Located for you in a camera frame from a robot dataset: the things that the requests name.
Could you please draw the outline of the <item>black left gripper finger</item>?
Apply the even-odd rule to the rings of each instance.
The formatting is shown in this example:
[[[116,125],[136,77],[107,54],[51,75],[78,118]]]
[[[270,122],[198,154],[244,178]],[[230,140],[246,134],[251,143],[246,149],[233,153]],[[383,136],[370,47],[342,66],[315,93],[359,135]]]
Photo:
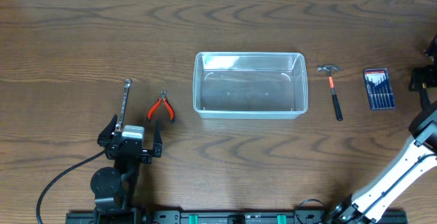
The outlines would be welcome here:
[[[98,135],[97,143],[100,147],[107,147],[113,142],[113,132],[117,124],[117,115],[114,115],[109,124]]]
[[[161,150],[163,147],[162,138],[160,135],[160,122],[157,120],[155,123],[155,129],[154,129],[154,140],[153,140],[153,149],[154,150]]]

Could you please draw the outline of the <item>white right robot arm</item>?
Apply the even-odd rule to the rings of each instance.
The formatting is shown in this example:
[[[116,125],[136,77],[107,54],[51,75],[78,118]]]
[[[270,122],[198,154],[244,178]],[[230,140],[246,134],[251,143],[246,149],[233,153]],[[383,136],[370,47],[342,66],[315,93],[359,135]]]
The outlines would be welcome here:
[[[421,95],[422,111],[409,125],[403,148],[373,181],[331,209],[323,223],[377,223],[401,193],[436,166],[436,103],[429,101],[426,91],[436,86],[436,38],[425,54],[433,64],[412,73],[409,90]]]

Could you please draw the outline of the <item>claw hammer orange black handle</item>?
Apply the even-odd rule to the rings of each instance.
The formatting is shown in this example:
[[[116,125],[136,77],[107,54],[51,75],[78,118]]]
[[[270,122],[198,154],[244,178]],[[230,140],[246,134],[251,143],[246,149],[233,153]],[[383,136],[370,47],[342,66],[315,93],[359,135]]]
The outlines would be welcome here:
[[[342,115],[342,112],[341,112],[341,107],[340,107],[340,104],[339,104],[339,99],[337,97],[337,93],[336,93],[336,90],[335,90],[335,84],[334,84],[333,77],[332,77],[332,71],[333,70],[340,71],[340,67],[336,66],[336,65],[330,65],[330,64],[322,65],[322,66],[318,66],[317,67],[317,71],[318,72],[326,72],[327,73],[328,82],[329,82],[329,85],[330,85],[330,90],[331,90],[332,99],[333,99],[333,107],[334,107],[334,110],[335,110],[335,116],[336,116],[337,121],[342,121],[343,120],[343,115]]]

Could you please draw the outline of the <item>blue precision screwdriver set case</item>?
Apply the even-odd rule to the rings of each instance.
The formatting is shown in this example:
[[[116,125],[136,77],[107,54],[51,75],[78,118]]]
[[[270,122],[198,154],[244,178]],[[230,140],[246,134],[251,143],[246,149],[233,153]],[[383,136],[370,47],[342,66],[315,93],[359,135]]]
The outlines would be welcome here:
[[[386,68],[364,69],[363,77],[370,109],[372,111],[394,109],[395,99],[388,70]]]

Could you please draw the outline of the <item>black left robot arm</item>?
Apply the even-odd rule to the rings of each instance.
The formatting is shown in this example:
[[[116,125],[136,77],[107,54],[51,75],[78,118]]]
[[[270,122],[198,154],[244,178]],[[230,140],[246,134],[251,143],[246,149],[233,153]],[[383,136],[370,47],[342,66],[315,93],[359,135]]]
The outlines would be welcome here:
[[[126,125],[117,129],[117,116],[98,135],[97,143],[104,148],[107,159],[113,160],[112,167],[103,167],[92,176],[90,188],[95,195],[95,223],[145,223],[147,214],[131,204],[140,165],[150,164],[160,158],[163,142],[160,124],[154,129],[153,148],[144,149],[145,129]]]

